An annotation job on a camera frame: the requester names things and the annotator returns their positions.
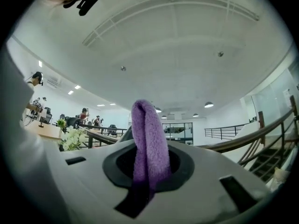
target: ceiling beam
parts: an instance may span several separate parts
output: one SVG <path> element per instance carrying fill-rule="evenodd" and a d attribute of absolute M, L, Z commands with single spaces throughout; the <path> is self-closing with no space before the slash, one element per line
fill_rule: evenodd
<path fill-rule="evenodd" d="M 161 41 L 152 42 L 152 43 L 139 46 L 133 51 L 120 54 L 110 62 L 110 65 L 114 65 L 132 56 L 142 55 L 160 49 L 183 46 L 190 43 L 203 44 L 203 45 L 215 45 L 220 43 L 238 49 L 242 49 L 245 47 L 245 43 L 237 39 L 228 39 L 228 38 L 221 38 L 221 37 L 209 36 L 209 35 L 190 35 L 190 36 L 179 37 L 179 38 L 164 39 Z"/>

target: purple towel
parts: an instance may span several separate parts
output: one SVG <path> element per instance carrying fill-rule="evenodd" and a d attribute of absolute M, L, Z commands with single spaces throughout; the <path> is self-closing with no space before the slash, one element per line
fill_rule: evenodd
<path fill-rule="evenodd" d="M 162 124 L 147 100 L 137 100 L 132 106 L 132 133 L 137 146 L 133 185 L 147 183 L 154 193 L 156 184 L 168 178 L 171 169 Z"/>

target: staircase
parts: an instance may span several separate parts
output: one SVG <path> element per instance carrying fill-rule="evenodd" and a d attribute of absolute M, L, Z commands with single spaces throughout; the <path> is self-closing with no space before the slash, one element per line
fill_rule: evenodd
<path fill-rule="evenodd" d="M 265 152 L 262 153 L 257 158 L 255 163 L 252 165 L 252 167 L 250 168 L 250 171 L 253 171 L 255 168 L 261 166 L 265 161 L 267 161 L 269 158 L 271 158 L 275 154 L 275 152 L 277 152 L 277 149 L 275 149 L 275 148 L 270 148 L 268 150 L 265 150 Z M 285 150 L 282 163 L 285 162 L 285 160 L 287 159 L 290 152 L 291 152 L 291 149 Z M 264 182 L 268 182 L 273 177 L 274 172 L 275 172 L 275 169 L 272 167 L 273 166 L 278 167 L 280 163 L 281 163 L 280 162 L 280 153 L 278 153 L 274 157 L 272 157 L 266 165 L 264 165 L 262 168 L 260 168 L 256 172 L 254 172 L 254 174 L 256 176 L 258 176 Z"/>

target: ceiling light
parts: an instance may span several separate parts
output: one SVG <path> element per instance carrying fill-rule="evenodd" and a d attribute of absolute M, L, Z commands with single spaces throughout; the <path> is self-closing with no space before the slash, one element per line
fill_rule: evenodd
<path fill-rule="evenodd" d="M 157 113 L 161 113 L 162 112 L 162 110 L 160 108 L 158 108 L 158 107 L 155 107 L 155 109 L 156 109 Z"/>
<path fill-rule="evenodd" d="M 205 108 L 210 108 L 212 106 L 214 106 L 214 104 L 212 102 L 210 102 L 210 101 L 206 102 L 206 104 L 205 104 Z"/>

